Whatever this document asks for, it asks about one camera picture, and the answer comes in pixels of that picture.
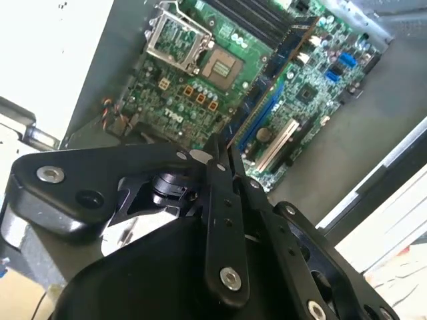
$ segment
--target cable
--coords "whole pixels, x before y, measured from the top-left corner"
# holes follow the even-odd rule
[[[31,317],[31,320],[34,320],[35,319],[35,316],[36,316],[36,314],[37,314],[37,312],[38,312],[38,310],[39,310],[39,308],[40,308],[40,305],[41,305],[41,303],[43,302],[43,300],[44,300],[44,298],[46,297],[46,291],[44,292],[44,294],[41,296],[41,298],[40,298],[40,300],[39,300],[39,303],[37,304],[37,306],[36,306],[36,308],[35,308],[35,310],[34,310],[34,313],[33,313],[33,316]]]

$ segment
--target screw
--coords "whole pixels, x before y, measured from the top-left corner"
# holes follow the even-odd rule
[[[183,159],[183,160],[187,160],[187,156],[186,155],[184,155],[182,152],[177,152],[176,153],[176,155],[178,156],[178,158],[181,158],[181,159]]]
[[[220,271],[221,282],[230,290],[237,291],[242,287],[239,274],[231,267],[225,267]]]
[[[254,187],[255,189],[258,189],[260,187],[258,182],[254,181],[254,180],[251,180],[251,186]]]
[[[391,316],[391,314],[389,314],[389,312],[387,310],[385,310],[385,308],[380,308],[380,311],[382,313],[382,315],[387,319],[387,320],[393,320],[393,317]]]
[[[38,168],[37,177],[48,183],[60,183],[64,180],[65,174],[61,168],[46,165]]]
[[[217,167],[218,167],[218,169],[219,169],[219,170],[221,170],[221,171],[225,171],[225,170],[226,170],[226,168],[225,168],[221,163],[218,163],[216,166],[217,166]]]
[[[308,301],[308,311],[316,320],[326,320],[325,311],[323,311],[322,307],[315,301]]]
[[[286,206],[286,211],[290,214],[290,215],[295,215],[295,210],[294,208],[290,207],[289,205]]]

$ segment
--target chipset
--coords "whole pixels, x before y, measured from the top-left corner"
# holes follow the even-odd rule
[[[305,84],[302,86],[298,94],[296,95],[296,99],[301,101],[304,104],[309,104],[313,101],[313,99],[316,97],[319,91],[314,89],[311,85]]]
[[[228,90],[243,65],[242,60],[216,46],[201,74],[216,87]]]

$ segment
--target blue expansion slot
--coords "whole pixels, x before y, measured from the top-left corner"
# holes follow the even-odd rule
[[[298,52],[301,44],[311,34],[318,20],[319,17],[296,18],[295,24],[291,25],[264,69],[252,83],[251,89],[247,92],[234,115],[221,130],[220,135],[225,139],[226,143],[233,141],[239,128],[245,123],[252,111],[260,106],[260,103],[269,93],[270,88],[274,85],[280,73]]]
[[[353,58],[352,55],[345,52],[341,53],[341,55],[338,57],[338,61],[351,69],[358,65],[357,60]]]
[[[243,137],[240,139],[238,143],[238,149],[240,151],[243,151],[246,148],[246,145],[248,145],[248,142],[256,136],[258,129],[263,125],[264,121],[266,120],[266,117],[270,114],[270,111],[273,109],[274,105],[278,102],[280,95],[282,94],[284,89],[285,89],[285,83],[284,82],[280,83],[276,91],[274,91],[274,94],[268,99],[266,104],[262,107],[261,112],[259,112],[256,115],[251,125],[249,126],[248,130],[246,130],[246,132],[243,134]]]
[[[325,73],[325,76],[333,83],[337,83],[340,80],[340,76],[330,70]]]

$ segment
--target motherboard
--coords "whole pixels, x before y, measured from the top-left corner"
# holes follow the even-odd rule
[[[104,129],[141,142],[234,144],[266,191],[380,59],[318,0],[160,1],[123,99]]]

